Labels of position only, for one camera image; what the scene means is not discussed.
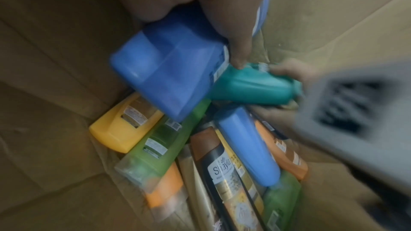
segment brown cardboard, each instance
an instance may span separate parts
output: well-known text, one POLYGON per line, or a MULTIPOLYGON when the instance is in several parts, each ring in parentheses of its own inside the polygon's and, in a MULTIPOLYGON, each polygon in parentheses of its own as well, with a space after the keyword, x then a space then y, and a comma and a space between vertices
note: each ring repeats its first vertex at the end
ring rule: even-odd
MULTIPOLYGON (((0 0, 0 230, 195 229, 186 204, 154 223, 87 129, 126 89, 108 57, 132 32, 117 0, 0 0)), ((336 70, 411 54, 410 39, 411 0, 271 0, 250 61, 336 70)), ((381 230, 342 164, 289 145, 309 164, 295 230, 381 230)))

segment bottle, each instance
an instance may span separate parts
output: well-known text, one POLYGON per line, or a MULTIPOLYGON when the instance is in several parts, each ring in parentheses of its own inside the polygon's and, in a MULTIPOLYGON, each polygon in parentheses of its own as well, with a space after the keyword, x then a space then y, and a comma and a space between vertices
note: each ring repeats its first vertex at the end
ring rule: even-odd
POLYGON ((163 221, 188 198, 177 164, 173 162, 152 193, 145 193, 147 206, 156 222, 163 221))
POLYGON ((162 116, 160 110, 135 92, 100 117, 89 130, 100 143, 125 154, 162 116))
MULTIPOLYGON (((256 30, 265 19, 268 0, 262 5, 256 30)), ((112 55, 111 65, 159 110, 181 122, 226 70, 227 44, 194 2, 145 26, 112 55)))
POLYGON ((280 168, 292 173, 299 181, 303 180, 308 172, 307 163, 283 140, 276 139, 258 120, 255 120, 256 128, 274 156, 280 168))
POLYGON ((300 192, 301 184, 298 180, 291 173, 281 171, 278 184, 270 187, 263 197, 263 219, 268 230, 288 230, 300 192))
POLYGON ((208 196, 207 189, 198 174, 189 145, 185 145, 179 156, 181 175, 188 190, 190 199, 188 200, 191 210, 194 213, 200 231, 227 230, 223 219, 215 210, 213 203, 208 196))
POLYGON ((288 140, 289 138, 286 137, 282 132, 280 132, 279 130, 275 129, 273 126, 270 125, 270 123, 268 123, 266 120, 262 119, 260 116, 258 116, 255 113, 251 113, 251 115, 257 119, 258 121, 261 122, 261 124, 263 124, 265 126, 265 128, 271 132, 271 134, 279 139, 279 140, 288 140))
POLYGON ((262 198, 260 194, 258 193, 257 187, 254 185, 253 180, 250 177, 250 174, 248 173, 246 168, 243 166, 243 163, 240 161, 240 159, 237 157, 234 151, 231 149, 231 147, 228 145, 227 141, 224 139, 220 130, 216 128, 213 121, 205 123, 202 126, 200 126, 201 129, 206 129, 208 127, 214 128, 215 133, 217 134, 218 138, 223 144, 224 149, 226 150, 228 156, 230 157, 231 162, 234 164, 234 167, 238 172, 238 175, 243 181, 245 189, 248 191, 248 194, 250 195, 254 205, 256 206, 258 213, 262 214, 264 210, 264 203, 262 202, 262 198))
POLYGON ((277 183, 280 168, 261 139, 254 119, 242 106, 228 105, 215 115, 215 123, 225 140, 261 186, 277 183))
POLYGON ((210 100, 201 101, 180 124, 164 116, 115 166, 147 193, 164 176, 207 110, 210 100))
POLYGON ((250 195, 212 127, 190 137, 198 172, 228 230, 264 230, 250 195))
POLYGON ((208 97, 242 104, 284 105, 301 93, 298 81, 274 76, 267 69, 264 63, 249 63, 242 70, 229 65, 208 97))

